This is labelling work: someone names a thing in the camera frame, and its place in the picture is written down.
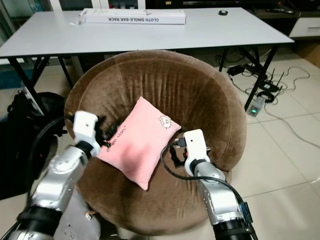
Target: black table leg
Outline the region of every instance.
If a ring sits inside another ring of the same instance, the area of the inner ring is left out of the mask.
[[[264,80],[265,75],[266,75],[266,72],[267,72],[267,70],[268,70],[268,67],[270,66],[270,63],[271,63],[272,59],[274,58],[274,56],[275,56],[278,48],[279,48],[279,46],[273,46],[273,47],[271,48],[271,51],[270,51],[270,53],[269,53],[269,55],[268,55],[268,57],[267,57],[264,65],[263,65],[262,69],[259,71],[259,76],[258,76],[258,78],[257,78],[257,80],[256,80],[256,82],[255,82],[255,84],[254,84],[254,86],[253,86],[253,89],[252,89],[252,91],[251,91],[251,93],[250,93],[250,95],[249,95],[249,98],[248,98],[248,100],[246,101],[246,103],[245,103],[245,105],[244,105],[244,110],[245,110],[245,111],[247,111],[247,109],[249,108],[250,103],[251,103],[252,99],[254,98],[254,96],[255,96],[255,94],[256,94],[256,91],[258,90],[258,87],[259,87],[260,83]]]
[[[21,81],[23,82],[23,84],[25,85],[25,87],[28,89],[28,91],[30,92],[31,96],[33,97],[35,103],[38,105],[38,107],[40,108],[40,110],[42,111],[44,116],[49,116],[47,109],[45,108],[45,106],[43,105],[43,103],[39,100],[37,93],[34,89],[33,83],[28,79],[25,71],[23,70],[23,68],[21,67],[21,65],[18,63],[17,59],[14,57],[8,58],[10,64],[14,67],[14,69],[16,70],[16,72],[18,73]]]
[[[223,50],[223,54],[222,54],[222,58],[221,58],[221,63],[220,63],[220,67],[219,67],[219,72],[222,71],[222,69],[224,68],[224,65],[225,65],[225,61],[226,61],[226,57],[227,57],[227,52],[228,52],[228,49],[224,49]]]
[[[45,56],[43,59],[41,56],[37,57],[34,63],[33,72],[32,72],[32,87],[35,87],[42,72],[44,71],[46,65],[48,64],[49,59],[50,59],[49,56]]]
[[[62,70],[63,70],[63,72],[64,72],[64,74],[65,74],[66,80],[68,81],[69,86],[70,86],[70,88],[72,89],[72,88],[74,87],[74,85],[73,85],[73,83],[72,83],[72,81],[71,81],[71,78],[70,78],[69,73],[68,73],[68,71],[67,71],[67,68],[66,68],[66,65],[65,65],[65,63],[64,63],[64,60],[63,60],[62,57],[60,57],[60,56],[58,56],[58,59],[59,59],[59,62],[60,62],[60,64],[61,64]]]
[[[257,48],[256,46],[252,46],[251,49],[252,49],[253,52],[254,52],[256,61],[257,61],[258,63],[260,63],[260,55],[259,55],[258,48]]]
[[[247,59],[250,60],[250,62],[252,62],[252,63],[255,65],[255,67],[257,67],[260,71],[263,69],[263,66],[261,65],[259,59],[258,59],[258,60],[255,59],[255,57],[252,56],[252,55],[251,55],[245,48],[243,48],[243,47],[239,47],[238,49],[240,50],[240,52],[242,52],[242,54],[243,54]]]

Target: pink pillow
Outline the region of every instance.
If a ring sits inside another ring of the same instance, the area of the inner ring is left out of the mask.
[[[112,146],[103,146],[97,157],[146,191],[161,150],[180,128],[141,96],[110,140]]]

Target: cardboard box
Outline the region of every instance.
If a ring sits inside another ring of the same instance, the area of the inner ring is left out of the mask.
[[[85,8],[80,16],[85,23],[104,24],[185,24],[186,14],[180,9],[98,9]]]
[[[320,68],[320,42],[297,43],[294,50],[300,57]]]

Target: floor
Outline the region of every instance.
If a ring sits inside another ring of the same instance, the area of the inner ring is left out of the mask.
[[[217,66],[211,52],[190,54]],[[277,79],[291,66],[308,71],[310,78],[297,80],[295,91],[286,91],[277,97],[277,105],[268,104],[266,109],[284,118],[302,138],[320,145],[320,69],[285,49],[275,56],[268,71],[272,72],[275,68]],[[302,70],[292,68],[283,82],[291,89],[294,87],[293,80],[303,76],[306,73]],[[251,88],[255,82],[253,76],[237,75],[233,80],[243,91]],[[35,88],[63,96],[70,91],[58,66],[47,67]],[[16,91],[0,90],[1,116]],[[237,91],[245,102],[247,95]],[[59,140],[59,151],[71,143],[70,137],[65,135]],[[320,148],[301,141],[283,121],[270,116],[264,109],[257,117],[247,117],[246,147],[240,162],[233,169],[232,185],[248,202],[253,226],[260,240],[320,238]],[[14,222],[24,201],[24,195],[0,201],[0,236]],[[170,236],[141,236],[125,229],[119,232],[122,238],[135,240],[214,239],[208,221]]]

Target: black bag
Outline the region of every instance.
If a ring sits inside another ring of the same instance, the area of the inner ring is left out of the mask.
[[[57,151],[63,124],[48,131],[35,149],[32,162],[28,162],[32,144],[51,120],[63,116],[64,99],[52,92],[37,94],[48,112],[44,117],[32,103],[19,92],[8,107],[7,120],[0,123],[0,200],[23,194],[39,177],[46,159]]]

